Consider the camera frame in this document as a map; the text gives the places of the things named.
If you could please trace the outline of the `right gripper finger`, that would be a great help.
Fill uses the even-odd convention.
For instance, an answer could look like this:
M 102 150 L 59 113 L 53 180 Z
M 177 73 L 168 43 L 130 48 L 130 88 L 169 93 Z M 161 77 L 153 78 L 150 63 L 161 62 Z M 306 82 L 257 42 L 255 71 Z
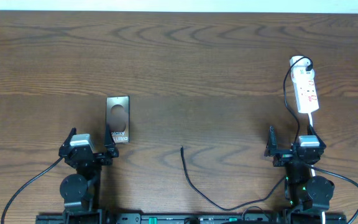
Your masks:
M 313 126 L 310 124 L 307 127 L 307 133 L 310 136 L 317 136 L 316 131 L 314 130 Z
M 275 135 L 275 129 L 273 126 L 270 126 L 265 152 L 275 152 L 276 150 L 277 150 L 277 139 Z

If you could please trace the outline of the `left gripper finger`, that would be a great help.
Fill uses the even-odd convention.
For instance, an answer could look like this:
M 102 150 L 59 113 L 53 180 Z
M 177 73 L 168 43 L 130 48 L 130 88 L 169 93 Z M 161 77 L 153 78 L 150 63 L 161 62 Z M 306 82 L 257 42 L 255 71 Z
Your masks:
M 116 150 L 116 144 L 114 142 L 114 139 L 112 138 L 111 130 L 108 124 L 106 125 L 105 129 L 104 146 L 108 151 Z
M 65 141 L 63 142 L 62 146 L 63 147 L 68 147 L 70 145 L 70 141 L 72 139 L 72 137 L 76 135 L 76 128 L 72 128 L 68 137 L 65 139 Z

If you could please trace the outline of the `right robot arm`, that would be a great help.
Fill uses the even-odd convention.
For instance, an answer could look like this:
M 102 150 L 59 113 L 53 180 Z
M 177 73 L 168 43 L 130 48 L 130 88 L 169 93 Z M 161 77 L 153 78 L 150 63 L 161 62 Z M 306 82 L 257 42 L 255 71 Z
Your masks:
M 264 156 L 273 158 L 274 167 L 285 168 L 285 198 L 291 207 L 283 211 L 285 223 L 324 223 L 324 212 L 329 210 L 334 183 L 320 175 L 313 175 L 311 166 L 316 164 L 326 149 L 325 143 L 308 126 L 308 134 L 288 149 L 278 147 L 274 127 L 269 127 Z

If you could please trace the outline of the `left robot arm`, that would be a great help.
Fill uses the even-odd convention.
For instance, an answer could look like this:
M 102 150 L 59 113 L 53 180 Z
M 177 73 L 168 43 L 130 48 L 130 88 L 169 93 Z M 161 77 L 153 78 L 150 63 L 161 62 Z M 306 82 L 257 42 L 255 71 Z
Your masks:
M 60 194 L 64 199 L 63 223 L 110 224 L 115 222 L 111 213 L 99 208 L 102 166 L 112 165 L 119 156 L 118 148 L 106 125 L 104 146 L 106 151 L 93 152 L 93 142 L 89 134 L 77 134 L 72 128 L 59 148 L 58 155 L 75 174 L 65 177 L 60 184 Z

